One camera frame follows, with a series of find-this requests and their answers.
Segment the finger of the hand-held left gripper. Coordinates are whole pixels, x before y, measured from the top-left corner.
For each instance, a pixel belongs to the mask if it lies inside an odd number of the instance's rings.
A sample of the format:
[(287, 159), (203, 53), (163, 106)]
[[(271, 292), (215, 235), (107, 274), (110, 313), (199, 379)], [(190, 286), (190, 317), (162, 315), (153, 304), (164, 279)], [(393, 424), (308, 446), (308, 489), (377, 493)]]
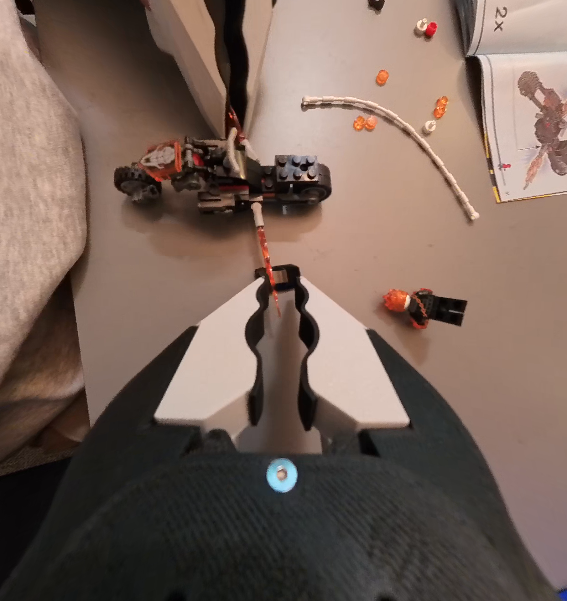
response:
[(272, 1), (231, 1), (231, 108), (247, 133), (273, 18)]
[(226, 137), (227, 91), (217, 64), (217, 29), (205, 1), (145, 1), (155, 44), (173, 57), (217, 138)]

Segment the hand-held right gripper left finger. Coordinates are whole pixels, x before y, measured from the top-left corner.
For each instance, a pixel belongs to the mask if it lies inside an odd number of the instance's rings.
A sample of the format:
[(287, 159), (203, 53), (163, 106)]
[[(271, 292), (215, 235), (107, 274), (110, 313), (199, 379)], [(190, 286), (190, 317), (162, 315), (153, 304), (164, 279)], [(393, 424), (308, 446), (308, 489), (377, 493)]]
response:
[(270, 293), (259, 277), (199, 322), (154, 413), (158, 424), (224, 430), (232, 439), (258, 424), (264, 378), (257, 345)]

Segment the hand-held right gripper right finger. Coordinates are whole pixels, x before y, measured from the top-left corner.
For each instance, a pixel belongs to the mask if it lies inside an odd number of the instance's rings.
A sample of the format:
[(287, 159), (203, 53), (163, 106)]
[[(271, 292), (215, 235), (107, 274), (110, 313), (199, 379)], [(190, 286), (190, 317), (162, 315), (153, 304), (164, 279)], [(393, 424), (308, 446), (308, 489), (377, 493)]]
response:
[(305, 431), (316, 430), (322, 448), (366, 430), (402, 430), (410, 418), (358, 319), (304, 276), (295, 283), (300, 367), (298, 411)]

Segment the black lego motorcycle model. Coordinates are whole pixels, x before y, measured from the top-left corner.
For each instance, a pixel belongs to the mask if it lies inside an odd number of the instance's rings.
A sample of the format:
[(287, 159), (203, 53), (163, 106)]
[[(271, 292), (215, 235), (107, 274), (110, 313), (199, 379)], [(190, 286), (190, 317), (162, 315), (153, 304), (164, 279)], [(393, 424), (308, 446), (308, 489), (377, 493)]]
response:
[(315, 155), (277, 154), (261, 162), (236, 129), (224, 139), (185, 137), (150, 146), (114, 170), (115, 188), (131, 203), (155, 204), (163, 185), (194, 196), (200, 213), (236, 213), (254, 203), (313, 206), (329, 198), (329, 167)]

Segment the black and orange lego assembly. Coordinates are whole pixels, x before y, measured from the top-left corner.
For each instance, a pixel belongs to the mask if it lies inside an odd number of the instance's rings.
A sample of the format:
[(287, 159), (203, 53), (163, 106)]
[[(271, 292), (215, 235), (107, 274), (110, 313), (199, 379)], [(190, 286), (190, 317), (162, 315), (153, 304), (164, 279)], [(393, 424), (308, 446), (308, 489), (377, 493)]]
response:
[(419, 330), (426, 329), (431, 321), (461, 326), (468, 304), (463, 299), (435, 295), (426, 288), (413, 293), (390, 289), (382, 300), (387, 310), (406, 313), (412, 326)]

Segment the lego instruction booklet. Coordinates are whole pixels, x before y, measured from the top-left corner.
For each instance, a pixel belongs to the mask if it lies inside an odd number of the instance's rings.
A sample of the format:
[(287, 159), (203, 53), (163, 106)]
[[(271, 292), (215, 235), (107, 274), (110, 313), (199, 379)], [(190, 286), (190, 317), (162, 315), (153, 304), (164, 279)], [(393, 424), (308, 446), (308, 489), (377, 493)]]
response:
[(567, 194), (567, 1), (454, 1), (499, 203)]

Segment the grey zip hoodie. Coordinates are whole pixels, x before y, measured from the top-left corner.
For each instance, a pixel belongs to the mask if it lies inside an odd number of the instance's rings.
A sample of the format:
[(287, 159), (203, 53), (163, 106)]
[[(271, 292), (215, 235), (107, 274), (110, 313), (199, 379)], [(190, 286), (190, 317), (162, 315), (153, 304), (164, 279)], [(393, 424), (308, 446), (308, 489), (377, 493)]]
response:
[(0, 469), (84, 392), (69, 272), (87, 237), (77, 116), (0, 1)]

